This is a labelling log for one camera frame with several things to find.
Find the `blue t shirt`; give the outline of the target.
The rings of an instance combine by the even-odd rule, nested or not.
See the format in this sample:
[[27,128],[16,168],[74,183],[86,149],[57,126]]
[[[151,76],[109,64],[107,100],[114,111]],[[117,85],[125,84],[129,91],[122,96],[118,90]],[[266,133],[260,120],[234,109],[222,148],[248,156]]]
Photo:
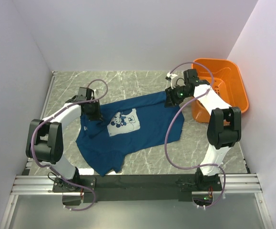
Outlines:
[[168,142],[180,140],[184,116],[165,101],[166,93],[158,92],[101,105],[103,121],[83,115],[76,144],[87,164],[101,176],[119,172],[126,155],[164,144],[171,122]]

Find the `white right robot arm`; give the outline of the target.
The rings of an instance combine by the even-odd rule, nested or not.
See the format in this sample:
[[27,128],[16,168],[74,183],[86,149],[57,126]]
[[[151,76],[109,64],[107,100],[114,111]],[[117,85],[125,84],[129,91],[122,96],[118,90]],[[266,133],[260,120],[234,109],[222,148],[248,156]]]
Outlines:
[[207,128],[209,147],[201,166],[197,168],[194,185],[206,190],[218,182],[220,165],[226,153],[241,139],[241,110],[225,102],[212,88],[213,81],[201,80],[196,69],[184,71],[184,85],[178,85],[180,77],[167,73],[170,87],[166,88],[165,106],[176,106],[191,97],[199,101],[210,115]]

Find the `orange plastic basket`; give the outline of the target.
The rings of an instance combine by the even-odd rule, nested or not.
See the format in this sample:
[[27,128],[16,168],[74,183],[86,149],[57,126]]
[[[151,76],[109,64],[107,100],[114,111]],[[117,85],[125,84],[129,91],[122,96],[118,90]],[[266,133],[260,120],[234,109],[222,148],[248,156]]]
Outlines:
[[[231,106],[237,106],[242,114],[249,108],[249,101],[245,91],[245,86],[237,65],[229,60],[198,58],[194,62],[207,67],[214,76],[212,89],[225,102]],[[211,83],[211,76],[203,67],[192,64],[192,68],[197,70],[198,77]],[[192,102],[191,111],[193,119],[199,123],[208,123],[209,113],[199,101]]]

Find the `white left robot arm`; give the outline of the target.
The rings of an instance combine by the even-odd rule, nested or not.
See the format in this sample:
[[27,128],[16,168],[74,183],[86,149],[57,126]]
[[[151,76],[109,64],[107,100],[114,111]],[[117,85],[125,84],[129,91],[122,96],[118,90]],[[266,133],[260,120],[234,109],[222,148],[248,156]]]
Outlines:
[[80,87],[78,94],[51,116],[30,122],[26,156],[36,159],[41,167],[53,169],[54,182],[74,192],[82,185],[78,168],[63,156],[63,129],[75,119],[85,116],[88,121],[102,121],[100,103],[94,90]]

